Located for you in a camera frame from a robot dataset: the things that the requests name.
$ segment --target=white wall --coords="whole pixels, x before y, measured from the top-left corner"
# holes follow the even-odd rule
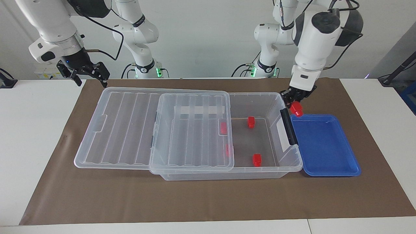
[[[1,2],[7,7],[0,5],[0,66],[18,78],[34,78],[33,60],[27,47],[30,44],[28,41],[39,36],[18,10],[14,0]],[[322,76],[365,77],[416,21],[414,0],[359,2],[359,11],[364,19],[364,37],[349,48],[336,67],[323,72]],[[260,47],[253,37],[256,25],[274,22],[271,0],[140,0],[140,5],[146,18],[160,32],[159,41],[149,47],[154,57],[169,70],[171,77],[230,76],[235,67],[251,62],[258,53]],[[5,12],[9,10],[11,14],[7,16]],[[10,15],[18,23],[12,23]],[[82,17],[72,17],[72,21],[79,32],[86,35],[86,48],[99,48],[116,54],[118,44],[112,39],[110,31]],[[121,22],[112,13],[98,21],[108,26]],[[31,38],[24,38],[21,35],[24,31]],[[342,49],[334,50],[328,64],[336,60]],[[296,52],[294,45],[280,47],[280,77],[290,76]],[[133,61],[127,49],[122,50],[116,62],[101,54],[91,57],[93,62],[103,61],[112,78],[119,78],[125,65]]]
[[[378,78],[391,74],[416,50],[416,23],[393,46],[386,56],[371,71],[368,78]],[[402,71],[394,80],[416,80],[416,66]]]

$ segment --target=green indicator light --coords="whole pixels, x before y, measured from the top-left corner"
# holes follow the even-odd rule
[[[162,77],[162,72],[160,70],[160,68],[156,68],[156,73],[157,73],[157,77]]]
[[[251,70],[251,77],[255,77],[256,76],[256,70],[257,70],[257,68],[253,68],[252,70]]]

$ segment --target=black box handle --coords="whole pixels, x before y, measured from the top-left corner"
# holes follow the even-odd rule
[[[282,115],[283,125],[285,126],[287,139],[289,140],[290,145],[297,144],[297,138],[295,134],[295,130],[293,129],[292,121],[290,120],[289,111],[287,108],[280,110],[280,114]]]

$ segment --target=white table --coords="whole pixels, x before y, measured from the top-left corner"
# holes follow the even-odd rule
[[[416,117],[377,80],[342,84],[416,207]],[[21,80],[0,90],[0,233],[415,233],[416,217],[16,227],[80,92],[69,80]]]

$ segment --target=electrical outlet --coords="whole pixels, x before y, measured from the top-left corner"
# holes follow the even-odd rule
[[[42,80],[65,79],[54,64],[39,64],[35,70],[35,74]]]

